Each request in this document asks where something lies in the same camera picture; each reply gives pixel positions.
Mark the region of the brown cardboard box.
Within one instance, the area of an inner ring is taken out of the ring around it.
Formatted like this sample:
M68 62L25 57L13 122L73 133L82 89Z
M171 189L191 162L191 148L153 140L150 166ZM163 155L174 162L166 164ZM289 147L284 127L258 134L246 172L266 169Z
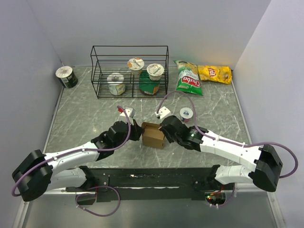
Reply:
M160 131L160 125L155 123L142 123L142 143L144 146L153 147L157 149L164 148L165 135Z

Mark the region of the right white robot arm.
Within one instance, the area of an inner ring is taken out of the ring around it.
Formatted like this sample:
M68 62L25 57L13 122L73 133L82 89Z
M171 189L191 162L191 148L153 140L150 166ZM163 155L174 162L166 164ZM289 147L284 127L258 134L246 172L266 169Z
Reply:
M176 142L185 149L211 153L237 163L236 166L220 165L208 176L212 189L230 183L253 183L264 191L276 191L283 163L273 146L249 147L201 127L187 127L174 115L162 119L160 130L170 143Z

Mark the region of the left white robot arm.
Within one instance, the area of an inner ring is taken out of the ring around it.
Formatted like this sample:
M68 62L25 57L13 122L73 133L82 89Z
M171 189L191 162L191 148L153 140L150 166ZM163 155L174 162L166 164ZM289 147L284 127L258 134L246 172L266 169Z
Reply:
M11 194L29 202L58 188L76 187L88 191L93 188L94 178L84 164L111 156L128 140L138 141L142 133L143 128L135 120L118 121L81 146L54 153L34 150L12 173L15 185Z

